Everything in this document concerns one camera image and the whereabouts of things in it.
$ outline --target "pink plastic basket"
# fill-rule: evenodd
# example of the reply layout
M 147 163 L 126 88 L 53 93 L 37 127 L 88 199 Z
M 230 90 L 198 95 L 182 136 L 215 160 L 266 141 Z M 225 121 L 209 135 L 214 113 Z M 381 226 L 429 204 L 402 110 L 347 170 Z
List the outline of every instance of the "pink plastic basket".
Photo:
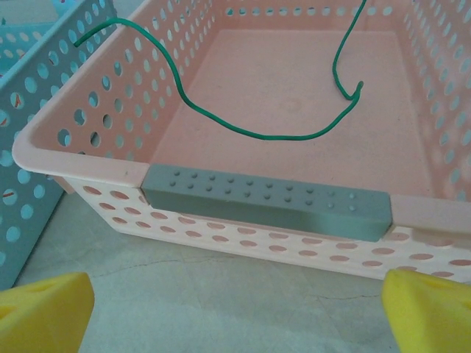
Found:
M 302 135 L 347 106 L 331 65 L 360 3 L 148 0 L 131 19 L 165 44 L 196 103 L 245 129 Z M 122 233 L 379 279 L 408 268 L 470 281 L 470 20 L 471 1 L 368 1 L 339 63 L 350 92 L 364 80 L 362 98 L 308 142 L 253 140 L 191 111 L 157 49 L 120 28 L 14 157 Z M 372 243 L 156 210 L 142 188 L 153 163 L 386 191 L 393 226 Z

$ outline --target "concrete floor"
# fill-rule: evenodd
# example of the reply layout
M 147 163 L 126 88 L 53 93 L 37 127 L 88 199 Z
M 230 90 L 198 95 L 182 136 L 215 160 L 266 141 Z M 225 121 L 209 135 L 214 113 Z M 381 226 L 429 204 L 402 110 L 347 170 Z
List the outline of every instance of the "concrete floor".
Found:
M 116 0 L 127 17 L 140 3 Z M 398 352 L 382 283 L 121 235 L 65 196 L 18 284 L 85 271 L 86 352 Z

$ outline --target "yellow object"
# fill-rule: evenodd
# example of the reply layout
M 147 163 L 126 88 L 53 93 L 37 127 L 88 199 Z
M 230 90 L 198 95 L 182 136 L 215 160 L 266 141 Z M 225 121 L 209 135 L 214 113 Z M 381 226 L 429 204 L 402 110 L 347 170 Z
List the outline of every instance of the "yellow object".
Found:
M 471 352 L 471 286 L 392 270 L 382 297 L 402 353 Z
M 83 273 L 0 292 L 0 352 L 78 352 L 93 303 Z

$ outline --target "basket bottom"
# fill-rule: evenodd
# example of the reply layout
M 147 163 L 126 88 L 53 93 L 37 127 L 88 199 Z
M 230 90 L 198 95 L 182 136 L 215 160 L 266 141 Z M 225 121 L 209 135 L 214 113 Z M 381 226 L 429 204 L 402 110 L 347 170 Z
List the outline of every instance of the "basket bottom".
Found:
M 304 135 L 349 104 L 331 66 L 344 32 L 224 30 L 188 90 L 200 106 L 263 134 Z M 339 61 L 361 101 L 334 130 L 306 142 L 262 141 L 226 130 L 182 104 L 153 163 L 431 196 L 397 38 L 355 32 Z

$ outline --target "wire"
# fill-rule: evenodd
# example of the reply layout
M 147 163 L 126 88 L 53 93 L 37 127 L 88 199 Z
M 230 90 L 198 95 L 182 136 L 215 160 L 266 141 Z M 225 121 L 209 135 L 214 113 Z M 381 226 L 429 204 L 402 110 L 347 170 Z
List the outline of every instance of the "wire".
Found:
M 177 86 L 177 90 L 178 90 L 178 93 L 179 93 L 181 99 L 192 110 L 195 110 L 196 112 L 208 117 L 209 119 L 215 121 L 216 123 L 222 125 L 223 127 L 227 128 L 229 130 L 237 132 L 238 134 L 241 134 L 241 135 L 248 136 L 250 138 L 256 138 L 258 140 L 292 140 L 292 141 L 312 140 L 314 138 L 319 138 L 319 137 L 327 134 L 330 130 L 332 130 L 348 113 L 350 113 L 353 110 L 353 108 L 357 105 L 358 101 L 360 100 L 361 89 L 363 88 L 363 85 L 364 85 L 363 81 L 360 81 L 357 84 L 357 87 L 355 89 L 354 94 L 349 95 L 347 93 L 347 91 L 344 89 L 344 87 L 342 86 L 341 82 L 340 82 L 339 75 L 337 74 L 337 68 L 336 67 L 337 67 L 337 64 L 338 64 L 338 61 L 339 61 L 341 50 L 343 49 L 344 44 L 346 43 L 348 37 L 350 36 L 350 33 L 352 32 L 353 27 L 355 26 L 356 21 L 358 20 L 358 17 L 360 16 L 361 11 L 363 10 L 363 8 L 366 4 L 366 1 L 367 0 L 362 0 L 362 4 L 359 7 L 358 12 L 356 13 L 356 15 L 353 19 L 353 22 L 350 25 L 350 28 L 348 29 L 347 33 L 345 34 L 344 38 L 342 39 L 340 47 L 337 50 L 337 54 L 336 54 L 335 59 L 333 61 L 333 77 L 335 79 L 336 85 L 339 88 L 339 90 L 341 91 L 342 95 L 345 97 L 345 99 L 351 101 L 351 103 L 327 127 L 325 127 L 324 129 L 322 129 L 318 132 L 315 132 L 315 133 L 309 134 L 309 135 L 262 135 L 262 134 L 259 134 L 257 132 L 252 132 L 252 131 L 249 131 L 249 130 L 242 129 L 241 127 L 232 125 L 232 124 L 228 123 L 227 121 L 221 119 L 220 117 L 214 115 L 213 113 L 208 112 L 206 109 L 199 107 L 198 105 L 193 103 L 192 100 L 190 100 L 188 98 L 188 96 L 186 95 L 185 90 L 183 89 L 182 80 L 180 78 L 180 74 L 178 72 L 177 66 L 175 65 L 175 63 L 174 63 L 173 59 L 171 58 L 171 55 L 169 54 L 169 52 L 164 48 L 164 46 L 162 44 L 160 44 L 160 42 L 154 36 L 152 36 L 150 33 L 148 33 L 143 27 L 141 27 L 138 24 L 136 24 L 132 21 L 129 21 L 125 18 L 111 18 L 109 20 L 106 20 L 105 22 L 99 24 L 98 26 L 96 26 L 95 28 L 90 30 L 89 32 L 85 33 L 77 42 L 74 43 L 74 46 L 76 48 L 78 48 L 85 41 L 87 41 L 93 35 L 95 35 L 97 32 L 101 31 L 104 28 L 112 26 L 114 24 L 122 24 L 124 26 L 131 27 L 131 28 L 135 29 L 136 31 L 138 31 L 139 33 L 141 33 L 152 44 L 154 44 L 157 47 L 157 49 L 159 49 L 159 51 L 162 53 L 162 55 L 165 57 L 167 63 L 169 64 L 170 70 L 173 73 L 173 76 L 174 76 L 174 79 L 175 79 L 175 84 Z

